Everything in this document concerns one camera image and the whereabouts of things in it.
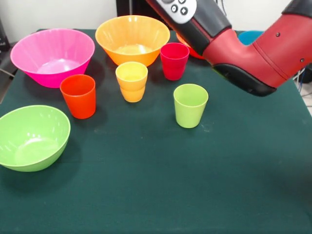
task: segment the green cup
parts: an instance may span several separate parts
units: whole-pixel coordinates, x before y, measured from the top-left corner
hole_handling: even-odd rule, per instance
[[[204,113],[208,92],[197,84],[182,84],[174,91],[175,119],[183,128],[196,127]]]

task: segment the white wall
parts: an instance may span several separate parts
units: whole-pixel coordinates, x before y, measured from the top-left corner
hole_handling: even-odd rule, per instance
[[[233,29],[265,30],[291,0],[223,1]],[[115,16],[115,0],[0,0],[0,18],[10,42],[39,28],[96,29]]]
[[[40,28],[96,29],[116,16],[115,0],[0,0],[0,18],[10,42]]]
[[[223,0],[227,17],[235,30],[266,30],[291,0]]]

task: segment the red cup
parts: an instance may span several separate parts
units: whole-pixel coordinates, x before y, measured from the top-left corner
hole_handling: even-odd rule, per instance
[[[96,83],[91,76],[70,76],[62,81],[60,90],[73,117],[85,119],[95,113]]]
[[[168,80],[181,79],[189,59],[190,49],[181,43],[167,43],[160,50],[162,70]]]

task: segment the pink bowl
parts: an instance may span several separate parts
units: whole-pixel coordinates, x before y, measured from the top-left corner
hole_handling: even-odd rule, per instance
[[[48,29],[21,39],[11,61],[37,83],[59,88],[67,77],[84,74],[94,53],[93,40],[74,29]]]

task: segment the green bowl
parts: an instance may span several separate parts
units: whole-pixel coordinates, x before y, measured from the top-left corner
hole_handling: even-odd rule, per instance
[[[63,153],[69,134],[69,119],[57,108],[13,110],[0,118],[0,165],[19,172],[43,170]]]

